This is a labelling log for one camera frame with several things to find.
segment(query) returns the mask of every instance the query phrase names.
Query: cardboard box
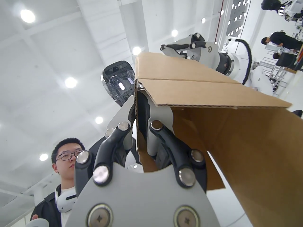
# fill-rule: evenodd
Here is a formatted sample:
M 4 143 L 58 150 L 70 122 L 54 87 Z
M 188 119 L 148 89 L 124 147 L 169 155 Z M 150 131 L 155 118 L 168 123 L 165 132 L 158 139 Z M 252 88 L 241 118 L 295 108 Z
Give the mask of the cardboard box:
M 286 110 L 290 103 L 194 60 L 141 53 L 135 73 L 136 88 L 171 107 L 175 135 L 203 151 L 208 190 L 224 185 L 207 151 L 254 226 L 303 226 L 303 121 Z M 157 170 L 137 133 L 144 171 Z

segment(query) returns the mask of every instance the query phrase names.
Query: red cable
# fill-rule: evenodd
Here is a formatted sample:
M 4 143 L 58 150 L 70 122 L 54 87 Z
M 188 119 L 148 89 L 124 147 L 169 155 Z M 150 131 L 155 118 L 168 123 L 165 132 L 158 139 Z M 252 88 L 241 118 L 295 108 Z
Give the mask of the red cable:
M 224 0 L 222 0 L 221 11 L 222 11 L 222 9 L 223 9 L 223 3 L 224 3 Z M 217 36 L 218 36 L 218 31 L 219 31 L 219 25 L 220 25 L 220 21 L 221 21 L 221 11 L 220 11 L 220 17 L 219 17 L 219 23 L 218 23 L 216 38 L 214 39 L 214 41 L 217 41 Z

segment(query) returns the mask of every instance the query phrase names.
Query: white neck headphones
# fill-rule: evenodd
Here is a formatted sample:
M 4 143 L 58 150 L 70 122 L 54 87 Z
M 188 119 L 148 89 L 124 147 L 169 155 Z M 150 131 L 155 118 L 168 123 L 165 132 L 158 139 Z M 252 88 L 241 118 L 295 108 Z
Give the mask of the white neck headphones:
M 70 211 L 77 201 L 76 189 L 72 188 L 61 193 L 61 185 L 57 186 L 55 191 L 55 201 L 60 213 Z

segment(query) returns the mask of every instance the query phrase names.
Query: ceiling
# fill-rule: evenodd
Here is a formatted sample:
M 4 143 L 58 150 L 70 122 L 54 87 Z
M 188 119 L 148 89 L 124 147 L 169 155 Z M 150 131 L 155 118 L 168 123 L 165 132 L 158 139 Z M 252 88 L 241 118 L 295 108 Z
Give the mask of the ceiling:
M 89 148 L 104 136 L 119 109 L 102 86 L 104 67 L 126 60 L 134 68 L 135 46 L 160 52 L 195 32 L 219 42 L 228 1 L 0 0 L 0 226 L 34 206 L 36 188 L 46 196 L 59 183 L 42 153 L 67 137 Z M 35 22 L 22 21 L 22 9 Z M 76 87 L 65 86 L 68 77 Z

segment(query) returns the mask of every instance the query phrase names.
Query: hand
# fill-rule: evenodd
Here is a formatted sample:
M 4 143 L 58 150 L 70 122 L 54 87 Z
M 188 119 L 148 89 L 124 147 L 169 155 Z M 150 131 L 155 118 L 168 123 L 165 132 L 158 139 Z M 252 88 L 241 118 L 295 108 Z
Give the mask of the hand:
M 35 219 L 38 219 L 38 218 L 39 218 L 38 215 L 35 214 L 35 215 L 33 215 L 33 217 L 31 218 L 31 220 L 35 220 Z

